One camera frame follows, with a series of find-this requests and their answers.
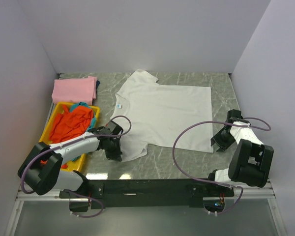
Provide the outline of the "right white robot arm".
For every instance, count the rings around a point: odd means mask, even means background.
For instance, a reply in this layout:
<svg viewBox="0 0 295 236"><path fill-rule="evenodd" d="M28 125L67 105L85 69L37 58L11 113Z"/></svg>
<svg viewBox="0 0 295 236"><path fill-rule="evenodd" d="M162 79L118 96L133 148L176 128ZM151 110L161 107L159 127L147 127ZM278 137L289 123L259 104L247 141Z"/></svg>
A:
<svg viewBox="0 0 295 236"><path fill-rule="evenodd" d="M217 196L223 191L223 184L240 182L251 187L264 187L267 183L274 149L262 143L245 120L240 110L227 112L227 123L211 138L211 145L218 151L226 151L233 143L237 144L230 165L224 170L214 170L208 176L206 191Z"/></svg>

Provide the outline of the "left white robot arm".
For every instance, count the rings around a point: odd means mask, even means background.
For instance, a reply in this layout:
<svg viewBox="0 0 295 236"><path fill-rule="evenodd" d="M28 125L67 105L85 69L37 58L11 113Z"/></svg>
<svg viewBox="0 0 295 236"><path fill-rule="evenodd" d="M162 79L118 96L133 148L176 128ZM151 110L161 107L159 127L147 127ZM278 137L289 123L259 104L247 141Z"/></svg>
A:
<svg viewBox="0 0 295 236"><path fill-rule="evenodd" d="M48 145L37 143L18 170L21 190L25 194L44 195L54 188L71 190L78 198L89 190L89 180L79 171L61 171L62 165L72 159L97 150L104 150L107 159L121 161L120 138L123 128L114 121L106 126L92 128L73 139Z"/></svg>

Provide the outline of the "white t shirt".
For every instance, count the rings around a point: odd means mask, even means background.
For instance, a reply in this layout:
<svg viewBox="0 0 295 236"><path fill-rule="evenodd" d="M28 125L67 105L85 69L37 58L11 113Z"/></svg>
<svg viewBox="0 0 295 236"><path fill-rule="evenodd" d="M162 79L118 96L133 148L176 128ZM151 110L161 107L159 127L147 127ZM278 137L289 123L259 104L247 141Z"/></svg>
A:
<svg viewBox="0 0 295 236"><path fill-rule="evenodd" d="M211 88L160 85L144 70L135 71L115 94L112 118L128 133L121 137L122 160L148 153L148 145L171 148L186 128L212 121Z"/></svg>

